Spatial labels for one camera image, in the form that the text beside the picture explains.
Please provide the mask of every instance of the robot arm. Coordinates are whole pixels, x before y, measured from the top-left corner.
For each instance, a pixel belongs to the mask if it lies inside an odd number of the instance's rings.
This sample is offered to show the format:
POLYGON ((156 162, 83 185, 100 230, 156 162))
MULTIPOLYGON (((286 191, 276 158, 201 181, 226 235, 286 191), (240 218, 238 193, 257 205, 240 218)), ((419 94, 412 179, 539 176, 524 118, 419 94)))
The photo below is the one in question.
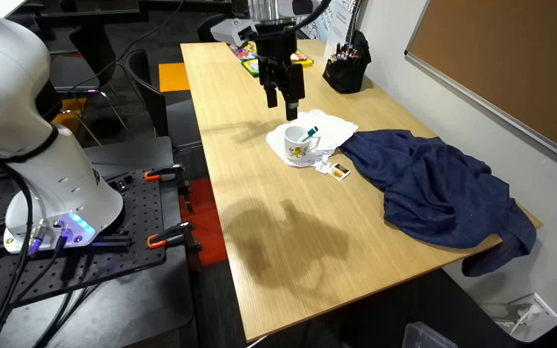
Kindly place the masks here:
POLYGON ((296 32, 315 21, 329 7, 331 0, 323 0, 313 11, 311 0, 292 0, 294 13, 311 11, 298 25, 290 17, 280 17, 278 2, 284 0, 249 0, 249 13, 257 29, 251 40, 257 44, 259 83, 265 89, 267 106, 276 106, 278 89, 284 98, 286 119, 296 119, 298 100, 305 94, 302 65, 290 61, 290 56, 298 48, 296 32))
MULTIPOLYGON (((124 199, 91 168, 66 127, 44 121, 35 96, 48 79, 48 50, 25 27, 0 19, 0 162, 29 183, 35 249, 89 245, 122 212, 124 199)), ((4 247, 21 249, 27 203, 17 193, 6 212, 4 247)))

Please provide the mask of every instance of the bulletin board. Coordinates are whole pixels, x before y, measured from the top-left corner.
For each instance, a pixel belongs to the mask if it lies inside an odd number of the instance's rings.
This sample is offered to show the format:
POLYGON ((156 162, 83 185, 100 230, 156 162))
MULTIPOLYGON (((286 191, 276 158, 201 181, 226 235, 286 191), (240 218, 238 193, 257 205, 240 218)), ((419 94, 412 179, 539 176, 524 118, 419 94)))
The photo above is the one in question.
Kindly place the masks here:
POLYGON ((557 154, 557 0, 429 0, 406 58, 557 154))

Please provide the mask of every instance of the white cup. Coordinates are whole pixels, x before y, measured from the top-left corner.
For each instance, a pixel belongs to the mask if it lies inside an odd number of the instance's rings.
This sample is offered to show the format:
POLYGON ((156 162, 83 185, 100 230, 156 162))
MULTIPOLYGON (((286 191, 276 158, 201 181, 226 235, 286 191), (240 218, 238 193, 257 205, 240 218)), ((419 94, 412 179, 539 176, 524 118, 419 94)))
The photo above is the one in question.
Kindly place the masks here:
POLYGON ((311 125, 290 123, 284 127, 284 156, 294 164, 311 162, 311 150, 319 145, 319 135, 311 135, 311 125))

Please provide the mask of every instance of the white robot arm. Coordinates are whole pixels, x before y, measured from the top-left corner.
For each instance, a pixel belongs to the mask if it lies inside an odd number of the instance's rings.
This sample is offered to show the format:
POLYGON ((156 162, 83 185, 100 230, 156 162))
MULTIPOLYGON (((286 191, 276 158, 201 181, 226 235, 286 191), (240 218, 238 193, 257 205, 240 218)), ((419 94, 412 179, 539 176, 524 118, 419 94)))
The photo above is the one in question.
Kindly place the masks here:
MULTIPOLYGON (((33 249, 89 245, 124 210, 124 199, 89 164, 66 127, 44 121, 35 96, 48 79, 48 50, 25 27, 0 19, 0 160, 29 183, 33 249)), ((27 226, 17 193, 6 212, 4 247, 17 253, 27 226)))

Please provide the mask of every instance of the navy blue cloth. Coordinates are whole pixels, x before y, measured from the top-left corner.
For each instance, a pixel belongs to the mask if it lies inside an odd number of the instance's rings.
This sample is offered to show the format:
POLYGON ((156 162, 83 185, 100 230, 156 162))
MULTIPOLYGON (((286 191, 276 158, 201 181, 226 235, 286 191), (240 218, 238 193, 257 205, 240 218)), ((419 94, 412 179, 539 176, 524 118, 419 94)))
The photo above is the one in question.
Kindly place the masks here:
POLYGON ((530 253, 536 230, 485 162, 404 129, 358 131, 340 148, 385 191, 385 218, 412 237, 474 247, 501 235, 501 245, 464 261, 464 274, 491 272, 530 253))

